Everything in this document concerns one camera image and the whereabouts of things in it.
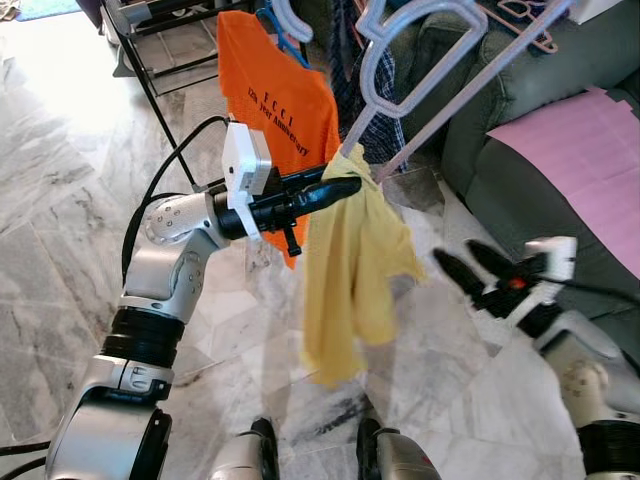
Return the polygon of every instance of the blue hanger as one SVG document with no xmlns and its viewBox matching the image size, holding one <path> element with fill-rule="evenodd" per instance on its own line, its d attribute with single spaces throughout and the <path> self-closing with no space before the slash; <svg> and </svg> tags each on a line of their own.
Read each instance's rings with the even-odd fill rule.
<svg viewBox="0 0 640 480">
<path fill-rule="evenodd" d="M 287 40 L 284 36 L 284 32 L 282 31 L 282 27 L 280 26 L 280 22 L 278 22 L 278 19 L 276 18 L 275 14 L 273 13 L 273 7 L 271 6 L 271 0 L 267 0 L 265 2 L 265 6 L 264 8 L 259 8 L 258 10 L 256 10 L 256 16 L 257 17 L 266 17 L 271 24 L 273 25 L 273 27 L 276 29 L 276 33 L 278 34 L 278 48 L 282 51 L 286 50 L 287 52 L 289 52 L 291 55 L 293 55 L 293 57 L 298 60 L 298 63 L 300 63 L 300 65 L 302 65 L 304 68 L 310 69 L 311 65 L 309 65 L 309 62 L 307 62 L 304 57 L 302 56 L 302 54 L 300 53 L 300 51 L 298 49 L 296 49 L 291 42 L 289 42 L 289 40 Z"/>
</svg>

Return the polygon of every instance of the robot leg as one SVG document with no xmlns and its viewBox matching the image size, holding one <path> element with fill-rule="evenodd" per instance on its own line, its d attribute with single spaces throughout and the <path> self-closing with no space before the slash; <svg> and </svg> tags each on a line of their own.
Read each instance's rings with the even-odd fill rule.
<svg viewBox="0 0 640 480">
<path fill-rule="evenodd" d="M 228 442 L 216 457 L 211 480 L 279 480 L 278 447 L 271 422 L 256 420 L 251 430 Z"/>
<path fill-rule="evenodd" d="M 442 480 L 420 446 L 365 418 L 358 428 L 358 480 Z"/>
</svg>

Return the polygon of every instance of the black cable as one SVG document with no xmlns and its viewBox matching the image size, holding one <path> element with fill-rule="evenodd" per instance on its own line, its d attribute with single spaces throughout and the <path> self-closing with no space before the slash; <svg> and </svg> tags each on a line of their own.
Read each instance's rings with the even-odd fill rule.
<svg viewBox="0 0 640 480">
<path fill-rule="evenodd" d="M 42 467 L 47 461 L 47 457 L 36 458 L 35 460 L 31 460 L 30 462 L 25 463 L 24 465 L 19 466 L 18 468 L 14 468 L 9 473 L 4 474 L 0 477 L 0 480 L 13 480 L 14 478 L 18 478 L 23 473 L 27 473 L 34 468 Z"/>
<path fill-rule="evenodd" d="M 156 195 L 155 197 L 153 196 L 153 192 L 158 186 L 158 183 L 160 182 L 162 175 L 164 175 L 164 173 L 167 171 L 167 168 L 169 168 L 169 165 L 171 165 L 171 162 L 173 162 L 178 157 L 178 155 L 180 155 L 180 153 L 193 141 L 194 138 L 196 138 L 209 125 L 216 122 L 223 122 L 225 126 L 229 125 L 229 119 L 222 117 L 220 115 L 214 115 L 202 121 L 201 123 L 199 123 L 198 126 L 196 126 L 196 128 L 194 128 L 193 131 L 189 135 L 187 135 L 187 138 L 185 138 L 180 143 L 180 145 L 178 145 L 173 150 L 173 152 L 171 152 L 171 154 L 166 158 L 166 160 L 162 162 L 162 165 L 160 165 L 160 168 L 151 179 L 151 182 L 149 183 L 149 187 L 147 187 L 147 191 L 145 192 L 144 197 L 140 202 L 140 206 L 136 209 L 134 214 L 131 216 L 131 220 L 129 221 L 129 225 L 127 227 L 127 232 L 125 233 L 125 237 L 122 242 L 121 267 L 122 267 L 122 284 L 123 285 L 127 278 L 127 270 L 129 269 L 129 264 L 131 263 L 131 256 L 133 255 L 133 245 L 135 243 L 136 234 L 138 233 L 140 224 L 142 223 L 142 218 L 144 217 L 145 209 L 156 200 L 168 198 L 174 195 L 180 195 L 177 193 L 171 193 L 171 194 L 167 193 L 167 194 Z"/>
<path fill-rule="evenodd" d="M 196 138 L 198 135 L 200 135 L 202 130 L 204 130 L 209 125 L 211 125 L 213 123 L 216 123 L 216 122 L 224 122 L 224 124 L 226 126 L 226 125 L 229 124 L 229 119 L 225 118 L 225 117 L 222 117 L 220 115 L 214 115 L 212 117 L 207 118 L 206 120 L 204 120 L 200 124 L 198 124 L 198 126 L 196 128 L 194 128 L 193 131 L 189 135 L 187 135 L 187 138 L 185 138 L 180 143 L 180 145 L 178 145 L 173 150 L 173 152 L 171 152 L 171 154 L 167 157 L 167 159 L 162 163 L 162 165 L 160 166 L 160 168 L 158 169 L 158 171 L 156 172 L 154 177 L 151 179 L 151 183 L 149 183 L 149 187 L 147 188 L 147 192 L 144 194 L 142 202 L 140 202 L 141 205 L 143 203 L 145 203 L 145 201 L 148 201 L 149 198 L 151 198 L 151 195 L 153 195 L 153 191 L 158 186 L 158 182 L 162 178 L 162 175 L 164 175 L 164 172 L 167 170 L 167 168 L 169 168 L 169 165 L 171 165 L 171 162 L 173 162 L 177 158 L 177 156 L 180 155 L 180 153 L 182 153 L 182 151 L 193 141 L 194 138 Z"/>
<path fill-rule="evenodd" d="M 564 285 L 566 287 L 569 288 L 575 288 L 576 290 L 583 290 L 585 292 L 590 292 L 590 293 L 597 293 L 599 295 L 606 295 L 609 297 L 615 297 L 619 300 L 623 300 L 625 302 L 631 303 L 637 307 L 640 307 L 640 299 L 638 299 L 637 297 L 634 297 L 633 295 L 620 291 L 620 290 L 616 290 L 615 288 L 609 288 L 609 287 L 600 287 L 600 286 L 596 286 L 596 285 L 587 285 L 584 283 L 580 283 L 580 282 L 576 282 L 575 280 L 555 280 L 553 278 L 549 278 L 549 277 L 543 277 L 541 275 L 536 275 L 535 276 L 536 279 L 538 280 L 542 280 L 544 282 L 549 282 L 549 283 L 557 283 L 559 285 Z"/>
<path fill-rule="evenodd" d="M 0 457 L 7 455 L 19 455 L 21 453 L 37 452 L 49 448 L 51 442 L 29 443 L 26 445 L 12 445 L 10 447 L 0 447 Z"/>
</svg>

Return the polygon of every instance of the plaid shirt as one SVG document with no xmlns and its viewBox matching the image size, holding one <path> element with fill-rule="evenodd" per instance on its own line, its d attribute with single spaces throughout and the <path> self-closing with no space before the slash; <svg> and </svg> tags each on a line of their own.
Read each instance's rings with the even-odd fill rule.
<svg viewBox="0 0 640 480">
<path fill-rule="evenodd" d="M 331 89 L 338 106 L 340 138 L 344 140 L 365 106 L 360 92 L 360 66 L 366 48 L 356 58 L 351 78 L 347 79 L 343 52 L 360 49 L 353 31 L 353 26 L 358 19 L 353 0 L 333 0 L 332 13 L 329 49 Z M 391 102 L 395 102 L 396 98 L 394 74 L 395 63 L 389 48 L 387 48 L 378 62 L 374 84 L 378 94 Z M 364 146 L 364 158 L 368 163 L 388 162 L 405 145 L 400 120 L 377 113 L 369 122 L 359 142 Z M 406 165 L 399 167 L 401 171 L 405 169 Z"/>
</svg>

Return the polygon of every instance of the gray sofa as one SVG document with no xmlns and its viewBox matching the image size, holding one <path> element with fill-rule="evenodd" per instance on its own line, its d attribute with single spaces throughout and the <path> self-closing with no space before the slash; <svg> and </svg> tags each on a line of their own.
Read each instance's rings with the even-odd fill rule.
<svg viewBox="0 0 640 480">
<path fill-rule="evenodd" d="M 301 1 L 298 12 L 326 48 L 330 0 Z M 624 98 L 637 112 L 639 19 L 639 2 L 623 0 L 581 26 L 566 19 L 556 22 L 550 28 L 559 46 L 556 54 L 534 50 L 523 53 L 430 141 L 430 147 L 441 155 L 445 180 L 515 258 L 529 239 L 576 236 L 576 279 L 633 294 L 640 294 L 638 279 L 606 250 L 564 197 L 528 161 L 506 145 L 490 140 L 486 132 L 545 104 L 576 95 L 590 85 L 608 89 L 616 99 Z M 399 100 L 465 31 L 464 22 L 457 16 L 435 13 L 414 23 L 393 41 Z M 489 32 L 476 48 L 403 119 L 405 136 L 415 135 L 512 39 L 512 34 L 490 23 Z M 578 308 L 594 319 L 640 360 L 640 310 L 611 298 L 568 289 L 560 300 L 563 306 Z"/>
</svg>

